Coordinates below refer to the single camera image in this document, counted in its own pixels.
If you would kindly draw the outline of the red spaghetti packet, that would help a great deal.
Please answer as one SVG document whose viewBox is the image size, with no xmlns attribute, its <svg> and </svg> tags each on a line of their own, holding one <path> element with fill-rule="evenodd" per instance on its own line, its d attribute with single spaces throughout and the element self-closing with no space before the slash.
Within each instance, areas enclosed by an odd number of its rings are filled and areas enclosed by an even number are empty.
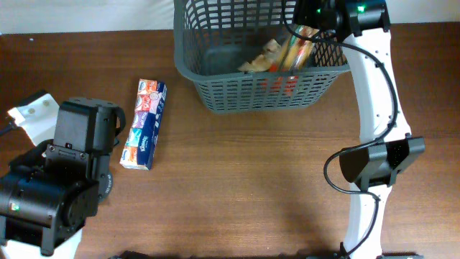
<svg viewBox="0 0 460 259">
<path fill-rule="evenodd" d="M 275 53 L 268 72 L 296 72 L 301 70 L 307 63 L 315 44 L 310 41 L 302 40 L 296 36 L 289 36 Z M 270 93 L 282 91 L 284 94 L 291 95 L 299 76 L 277 77 L 270 86 Z"/>
</svg>

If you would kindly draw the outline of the beige brown snack pouch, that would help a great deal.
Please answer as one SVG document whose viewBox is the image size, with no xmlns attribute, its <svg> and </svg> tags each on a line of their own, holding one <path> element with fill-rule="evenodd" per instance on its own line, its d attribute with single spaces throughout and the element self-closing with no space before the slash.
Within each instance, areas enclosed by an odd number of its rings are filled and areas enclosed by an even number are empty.
<svg viewBox="0 0 460 259">
<path fill-rule="evenodd" d="M 262 53 L 259 54 L 251 62 L 245 62 L 238 67 L 238 70 L 244 73 L 256 73 L 268 71 L 272 65 L 277 63 L 280 56 L 282 46 L 275 40 L 271 39 L 262 48 Z"/>
</svg>

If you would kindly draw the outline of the Kleenex tissue multipack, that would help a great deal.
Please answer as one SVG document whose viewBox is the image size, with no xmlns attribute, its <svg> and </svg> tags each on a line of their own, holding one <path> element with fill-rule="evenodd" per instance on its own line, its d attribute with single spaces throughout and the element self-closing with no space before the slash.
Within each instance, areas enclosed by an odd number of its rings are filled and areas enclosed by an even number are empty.
<svg viewBox="0 0 460 259">
<path fill-rule="evenodd" d="M 166 96 L 164 82 L 139 80 L 134 118 L 119 162 L 124 168 L 152 168 Z"/>
</svg>

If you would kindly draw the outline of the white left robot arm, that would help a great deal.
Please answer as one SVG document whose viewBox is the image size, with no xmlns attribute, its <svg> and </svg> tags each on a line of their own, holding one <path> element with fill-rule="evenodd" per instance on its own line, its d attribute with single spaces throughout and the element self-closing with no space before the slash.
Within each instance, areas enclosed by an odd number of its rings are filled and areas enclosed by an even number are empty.
<svg viewBox="0 0 460 259">
<path fill-rule="evenodd" d="M 110 194 L 111 154 L 124 110 L 84 97 L 64 101 L 55 133 L 9 163 L 1 177 L 1 251 L 6 258 L 74 258 L 89 217 Z"/>
</svg>

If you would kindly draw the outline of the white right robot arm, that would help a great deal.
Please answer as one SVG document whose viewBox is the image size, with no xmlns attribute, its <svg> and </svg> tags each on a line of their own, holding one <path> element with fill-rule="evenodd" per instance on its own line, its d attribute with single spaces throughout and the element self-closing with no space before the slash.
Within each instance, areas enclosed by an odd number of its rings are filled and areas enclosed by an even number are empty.
<svg viewBox="0 0 460 259">
<path fill-rule="evenodd" d="M 340 47 L 349 64 L 359 107 L 360 145 L 345 147 L 325 162 L 339 161 L 351 198 L 349 223 L 336 258 L 383 258 L 385 205 L 400 173 L 425 151 L 399 102 L 390 52 L 390 15 L 385 0 L 297 1 L 293 23 L 320 32 L 311 42 Z"/>
</svg>

